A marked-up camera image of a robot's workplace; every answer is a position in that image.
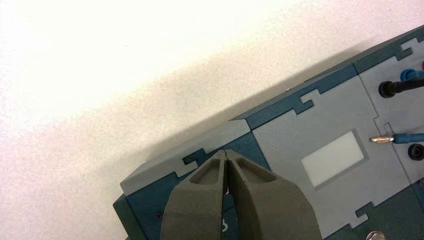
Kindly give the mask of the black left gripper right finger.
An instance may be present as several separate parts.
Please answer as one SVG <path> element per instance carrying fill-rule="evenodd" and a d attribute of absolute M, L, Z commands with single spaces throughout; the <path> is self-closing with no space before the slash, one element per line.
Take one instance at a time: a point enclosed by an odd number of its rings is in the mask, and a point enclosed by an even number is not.
<path fill-rule="evenodd" d="M 226 157 L 243 240 L 322 239 L 314 209 L 295 183 L 233 150 Z"/>

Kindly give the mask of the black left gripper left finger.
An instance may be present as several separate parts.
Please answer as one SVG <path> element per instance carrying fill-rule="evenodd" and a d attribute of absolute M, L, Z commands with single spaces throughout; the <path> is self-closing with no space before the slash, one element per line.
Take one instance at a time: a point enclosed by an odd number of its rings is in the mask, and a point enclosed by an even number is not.
<path fill-rule="evenodd" d="M 162 240 L 221 239 L 227 161 L 227 153 L 219 150 L 171 191 L 162 218 Z"/>

